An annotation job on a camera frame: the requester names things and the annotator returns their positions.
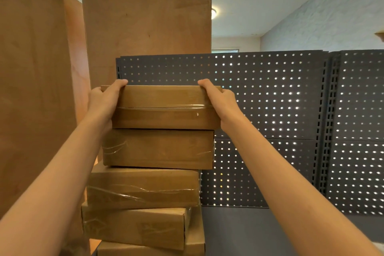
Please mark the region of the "person's left forearm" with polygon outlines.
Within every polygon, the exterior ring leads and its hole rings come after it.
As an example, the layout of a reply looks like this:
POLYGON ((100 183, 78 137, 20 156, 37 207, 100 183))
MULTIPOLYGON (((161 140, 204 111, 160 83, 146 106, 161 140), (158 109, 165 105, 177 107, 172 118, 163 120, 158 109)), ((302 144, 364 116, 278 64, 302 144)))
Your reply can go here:
POLYGON ((87 114, 0 220, 0 256, 58 256, 111 116, 87 114))

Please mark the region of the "person's right hand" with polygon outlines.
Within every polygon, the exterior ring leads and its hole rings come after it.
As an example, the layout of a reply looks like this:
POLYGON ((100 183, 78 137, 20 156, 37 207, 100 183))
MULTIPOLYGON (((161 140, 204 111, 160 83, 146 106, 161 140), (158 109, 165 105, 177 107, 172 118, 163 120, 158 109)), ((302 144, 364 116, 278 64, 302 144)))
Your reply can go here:
POLYGON ((230 129, 245 118, 237 104, 234 93, 231 90, 223 89, 222 93, 208 95, 208 97, 220 118, 222 130, 229 134, 230 129))

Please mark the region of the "taped brown cardboard box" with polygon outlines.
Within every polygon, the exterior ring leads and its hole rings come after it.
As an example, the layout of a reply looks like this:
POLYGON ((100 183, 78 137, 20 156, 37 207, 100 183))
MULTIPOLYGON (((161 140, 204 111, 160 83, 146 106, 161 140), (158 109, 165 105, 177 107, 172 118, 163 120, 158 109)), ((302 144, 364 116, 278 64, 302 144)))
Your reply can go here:
POLYGON ((220 118, 198 85, 127 85, 119 94, 113 128, 217 130, 220 118))

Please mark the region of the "grey metal pegboard panel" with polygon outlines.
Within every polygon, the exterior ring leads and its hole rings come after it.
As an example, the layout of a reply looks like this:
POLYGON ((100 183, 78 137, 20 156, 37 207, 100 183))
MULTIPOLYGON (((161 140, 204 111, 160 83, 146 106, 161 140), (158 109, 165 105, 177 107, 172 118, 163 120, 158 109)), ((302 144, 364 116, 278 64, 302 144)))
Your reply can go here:
POLYGON ((333 52, 319 190, 345 215, 384 217, 384 49, 333 52))
POLYGON ((231 90, 243 114, 312 185, 328 54, 321 50, 116 58, 130 85, 196 85, 231 90))

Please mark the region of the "person's left hand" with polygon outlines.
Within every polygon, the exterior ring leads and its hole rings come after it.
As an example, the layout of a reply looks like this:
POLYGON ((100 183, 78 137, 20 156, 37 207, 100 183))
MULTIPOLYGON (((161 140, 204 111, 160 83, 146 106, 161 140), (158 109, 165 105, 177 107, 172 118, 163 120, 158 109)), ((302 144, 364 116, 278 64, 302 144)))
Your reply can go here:
POLYGON ((112 128, 112 116, 115 112, 120 93, 118 95, 103 93, 101 87, 96 87, 89 93, 88 111, 85 119, 102 136, 112 128))

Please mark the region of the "tall plywood cabinet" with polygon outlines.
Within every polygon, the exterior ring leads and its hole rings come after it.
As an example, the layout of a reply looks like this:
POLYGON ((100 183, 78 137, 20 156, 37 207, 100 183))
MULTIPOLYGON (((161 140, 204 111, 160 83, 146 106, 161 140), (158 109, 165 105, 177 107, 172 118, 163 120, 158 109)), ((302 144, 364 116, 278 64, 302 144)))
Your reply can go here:
POLYGON ((210 54, 212 0, 83 0, 91 87, 111 85, 116 58, 210 54))
POLYGON ((0 0, 0 218, 87 111, 78 0, 0 0))

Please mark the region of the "person's right forearm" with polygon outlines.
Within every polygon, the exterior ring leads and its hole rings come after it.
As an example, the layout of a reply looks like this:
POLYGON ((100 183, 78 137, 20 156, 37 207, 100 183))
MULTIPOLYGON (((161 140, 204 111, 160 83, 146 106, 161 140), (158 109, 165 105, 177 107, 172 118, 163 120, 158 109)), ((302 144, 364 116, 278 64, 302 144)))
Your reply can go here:
POLYGON ((295 170, 242 112, 226 113, 222 123, 300 256, 382 256, 372 241, 295 170))

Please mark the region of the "grey metal shelf board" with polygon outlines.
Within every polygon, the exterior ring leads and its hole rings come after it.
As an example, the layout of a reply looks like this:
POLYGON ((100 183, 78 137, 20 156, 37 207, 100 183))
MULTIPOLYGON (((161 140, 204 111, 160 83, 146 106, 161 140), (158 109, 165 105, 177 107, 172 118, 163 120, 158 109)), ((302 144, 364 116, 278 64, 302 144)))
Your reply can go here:
POLYGON ((206 256, 298 256, 264 208, 203 206, 206 256))

